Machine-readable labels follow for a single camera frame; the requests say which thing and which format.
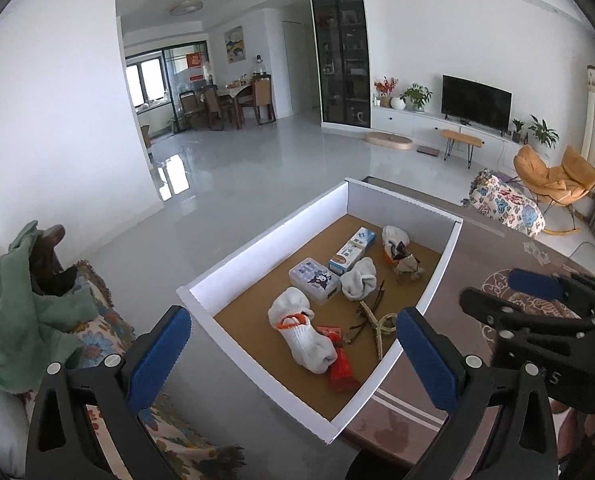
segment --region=green towel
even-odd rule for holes
[[[88,288],[62,297],[32,291],[28,257],[41,233],[37,221],[26,225],[0,258],[0,388],[13,394],[36,389],[50,363],[72,364],[81,342],[67,332],[98,314]]]

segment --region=doorway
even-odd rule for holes
[[[305,28],[297,22],[282,22],[282,26],[293,113],[301,114],[312,107]]]

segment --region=glossy tile floor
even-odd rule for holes
[[[468,170],[461,158],[445,162],[323,132],[315,114],[263,127],[248,120],[242,130],[178,134],[158,140],[151,151],[153,182],[165,208],[90,258],[138,333],[180,303],[178,286],[344,177],[372,175],[460,203],[482,169],[477,156]],[[549,226],[569,223],[561,210],[547,215]],[[570,255],[592,237],[585,227],[575,235],[539,239]],[[341,479],[355,455],[341,439],[325,446],[288,418],[199,326],[168,390],[197,431],[216,444],[244,447],[248,465],[242,478]]]

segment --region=red flowers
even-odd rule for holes
[[[383,81],[376,79],[375,82],[373,83],[373,85],[375,86],[375,89],[378,92],[380,92],[380,94],[389,96],[393,93],[393,90],[395,90],[395,87],[397,86],[399,81],[400,81],[399,79],[396,79],[394,77],[391,77],[390,79],[388,79],[385,76]]]

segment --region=patterned pillow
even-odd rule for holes
[[[471,183],[468,202],[482,215],[535,238],[546,226],[537,204],[520,190],[500,181],[490,170]]]
[[[135,332],[114,310],[104,281],[90,264],[79,262],[76,265],[78,276],[75,287],[90,288],[100,313],[96,319],[79,325],[73,332],[85,345],[80,358],[80,367],[85,368],[97,366],[109,354],[126,352],[135,341]],[[35,396],[33,392],[22,396],[29,421],[35,406]],[[100,410],[96,406],[88,406],[88,416],[113,473],[120,480],[130,480],[131,476],[119,457]],[[163,392],[150,409],[140,412],[139,418],[183,480],[231,480],[236,478],[237,470],[244,465],[241,447],[211,446],[178,415]]]

